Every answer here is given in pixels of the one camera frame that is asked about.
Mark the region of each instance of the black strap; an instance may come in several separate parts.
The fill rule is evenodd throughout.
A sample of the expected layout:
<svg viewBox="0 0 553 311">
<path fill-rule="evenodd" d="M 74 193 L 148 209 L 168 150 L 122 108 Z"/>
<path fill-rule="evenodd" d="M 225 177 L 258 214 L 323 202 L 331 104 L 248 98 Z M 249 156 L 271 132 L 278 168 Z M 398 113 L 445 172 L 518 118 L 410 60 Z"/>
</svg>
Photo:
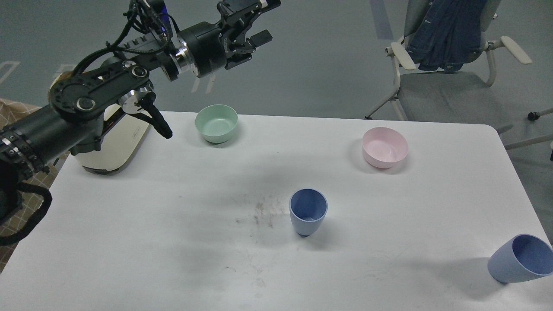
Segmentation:
<svg viewBox="0 0 553 311">
<path fill-rule="evenodd" d="M 17 185 L 17 190 L 40 195 L 42 196 L 43 201 L 42 204 L 40 204 L 40 207 L 29 217 L 21 230 L 12 235 L 0 236 L 0 245 L 11 245 L 27 237 L 42 220 L 42 218 L 46 216 L 46 212 L 48 212 L 48 208 L 50 208 L 50 205 L 52 204 L 52 194 L 47 188 L 27 183 L 19 183 Z"/>
</svg>

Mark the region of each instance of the cup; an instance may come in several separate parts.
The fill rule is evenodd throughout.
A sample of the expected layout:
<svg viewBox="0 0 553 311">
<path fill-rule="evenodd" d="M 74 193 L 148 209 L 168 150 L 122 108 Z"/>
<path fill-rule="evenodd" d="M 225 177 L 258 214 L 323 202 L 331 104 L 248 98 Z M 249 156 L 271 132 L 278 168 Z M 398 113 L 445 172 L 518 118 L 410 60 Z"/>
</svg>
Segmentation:
<svg viewBox="0 0 553 311">
<path fill-rule="evenodd" d="M 491 256 L 488 271 L 502 283 L 545 277 L 553 274 L 553 250 L 533 235 L 517 235 Z"/>
<path fill-rule="evenodd" d="M 290 198 L 290 219 L 299 235 L 310 236 L 321 226 L 328 210 L 325 197 L 313 189 L 301 189 Z"/>
</svg>

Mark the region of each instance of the white device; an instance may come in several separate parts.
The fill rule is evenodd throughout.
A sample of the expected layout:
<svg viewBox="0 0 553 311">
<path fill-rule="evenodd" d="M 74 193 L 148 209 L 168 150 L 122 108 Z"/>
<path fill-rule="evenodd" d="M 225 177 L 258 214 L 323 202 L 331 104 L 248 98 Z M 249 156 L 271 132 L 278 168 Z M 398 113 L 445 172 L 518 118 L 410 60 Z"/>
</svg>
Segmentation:
<svg viewBox="0 0 553 311">
<path fill-rule="evenodd" d="M 108 107 L 104 112 L 104 120 L 108 120 L 119 108 L 118 104 Z M 79 153 L 75 159 L 92 173 L 107 175 L 119 172 L 131 161 L 150 127 L 147 122 L 124 115 L 104 136 L 100 151 Z"/>
</svg>

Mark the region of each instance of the robotic arm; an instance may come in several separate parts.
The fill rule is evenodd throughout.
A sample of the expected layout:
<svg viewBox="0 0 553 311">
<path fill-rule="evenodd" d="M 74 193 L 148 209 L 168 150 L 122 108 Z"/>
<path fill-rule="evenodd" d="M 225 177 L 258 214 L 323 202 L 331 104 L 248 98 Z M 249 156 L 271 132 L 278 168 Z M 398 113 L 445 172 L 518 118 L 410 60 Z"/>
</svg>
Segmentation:
<svg viewBox="0 0 553 311">
<path fill-rule="evenodd" d="M 49 104 L 0 130 L 0 224 L 17 212 L 20 191 L 44 197 L 41 207 L 18 233 L 0 237 L 9 245 L 26 237 L 44 217 L 51 196 L 46 189 L 23 183 L 61 153 L 99 151 L 103 136 L 125 114 L 146 121 L 165 138 L 173 133 L 153 105 L 155 93 L 149 73 L 162 68 L 170 81 L 191 70 L 203 77 L 222 67 L 233 68 L 252 58 L 256 48 L 271 41 L 264 30 L 251 38 L 246 32 L 262 14 L 280 6 L 279 0 L 222 0 L 221 20 L 201 22 L 180 30 L 162 0 L 131 0 L 127 24 L 113 44 L 85 57 L 70 75 L 51 87 Z M 133 28 L 143 35 L 122 43 Z M 176 44 L 172 38 L 176 35 Z M 102 65 L 85 71 L 95 60 L 112 54 Z M 115 120 L 103 120 L 104 110 L 118 103 Z"/>
</svg>

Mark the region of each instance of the chair armrest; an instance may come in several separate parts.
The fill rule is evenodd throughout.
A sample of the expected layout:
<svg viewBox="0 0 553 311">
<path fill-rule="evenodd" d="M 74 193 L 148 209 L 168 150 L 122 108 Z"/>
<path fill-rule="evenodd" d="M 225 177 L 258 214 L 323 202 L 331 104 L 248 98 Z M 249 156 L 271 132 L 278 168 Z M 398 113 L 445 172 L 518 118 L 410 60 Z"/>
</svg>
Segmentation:
<svg viewBox="0 0 553 311">
<path fill-rule="evenodd" d="M 397 57 L 401 66 L 407 70 L 416 69 L 413 59 L 411 59 L 403 45 L 398 42 L 392 42 L 392 46 L 386 48 L 386 55 Z"/>
<path fill-rule="evenodd" d="M 521 64 L 531 64 L 532 60 L 526 52 L 513 39 L 507 36 L 502 36 L 499 41 L 490 42 L 489 49 L 505 47 Z"/>
</svg>

